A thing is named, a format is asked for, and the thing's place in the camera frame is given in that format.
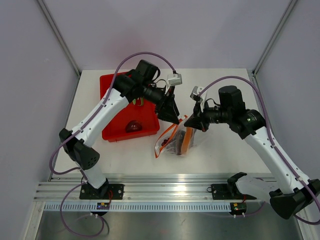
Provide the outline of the dark plum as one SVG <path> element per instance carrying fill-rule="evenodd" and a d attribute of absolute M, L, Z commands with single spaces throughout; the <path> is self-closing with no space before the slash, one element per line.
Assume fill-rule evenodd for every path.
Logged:
<path fill-rule="evenodd" d="M 177 145 L 181 145 L 184 141 L 185 135 L 186 135 L 185 130 L 178 130 L 175 134 L 175 143 Z"/>

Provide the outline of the clear orange zip top bag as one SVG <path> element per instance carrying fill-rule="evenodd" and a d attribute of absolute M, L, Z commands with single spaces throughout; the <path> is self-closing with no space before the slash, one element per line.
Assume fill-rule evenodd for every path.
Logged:
<path fill-rule="evenodd" d="M 188 120 L 184 115 L 179 119 L 179 124 L 172 124 L 157 139 L 154 145 L 154 156 L 157 159 L 161 154 L 186 156 L 190 149 L 201 141 L 201 133 L 192 127 L 184 126 Z"/>

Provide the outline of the dark red grape bunch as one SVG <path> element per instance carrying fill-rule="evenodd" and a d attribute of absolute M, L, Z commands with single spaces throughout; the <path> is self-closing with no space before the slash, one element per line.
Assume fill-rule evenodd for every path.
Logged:
<path fill-rule="evenodd" d="M 161 151 L 162 153 L 169 153 L 175 155 L 182 155 L 181 154 L 181 144 L 176 144 L 175 136 L 168 142 L 167 145 Z"/>

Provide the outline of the red apple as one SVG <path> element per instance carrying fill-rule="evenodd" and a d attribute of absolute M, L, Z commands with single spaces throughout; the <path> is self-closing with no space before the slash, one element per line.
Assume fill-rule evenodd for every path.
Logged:
<path fill-rule="evenodd" d="M 137 120 L 131 120 L 126 126 L 125 126 L 125 132 L 126 133 L 133 133 L 138 132 L 143 129 L 142 124 Z"/>

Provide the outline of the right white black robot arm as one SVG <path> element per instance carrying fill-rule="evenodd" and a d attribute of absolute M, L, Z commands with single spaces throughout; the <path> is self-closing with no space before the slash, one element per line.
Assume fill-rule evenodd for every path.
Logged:
<path fill-rule="evenodd" d="M 277 145 L 267 128 L 264 117 L 254 109 L 247 109 L 242 92 L 234 85 L 218 90 L 220 103 L 210 107 L 203 88 L 195 86 L 190 97 L 195 101 L 193 114 L 185 127 L 206 132 L 210 124 L 227 124 L 262 159 L 276 182 L 274 184 L 239 172 L 227 180 L 227 193 L 232 198 L 249 195 L 271 205 L 283 219 L 289 219 L 302 209 L 320 202 L 319 179 L 310 179 Z"/>

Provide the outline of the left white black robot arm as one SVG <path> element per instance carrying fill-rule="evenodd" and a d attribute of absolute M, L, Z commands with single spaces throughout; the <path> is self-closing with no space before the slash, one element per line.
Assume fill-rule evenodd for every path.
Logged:
<path fill-rule="evenodd" d="M 175 70 L 168 75 L 165 87 L 157 87 L 154 76 L 160 69 L 146 60 L 126 73 L 116 73 L 94 109 L 74 128 L 63 128 L 59 138 L 64 152 L 79 167 L 90 193 L 97 199 L 109 197 L 109 181 L 98 166 L 100 154 L 93 145 L 102 130 L 132 101 L 143 98 L 155 105 L 158 119 L 178 124 L 179 110 L 175 102 L 175 87 L 182 76 Z"/>

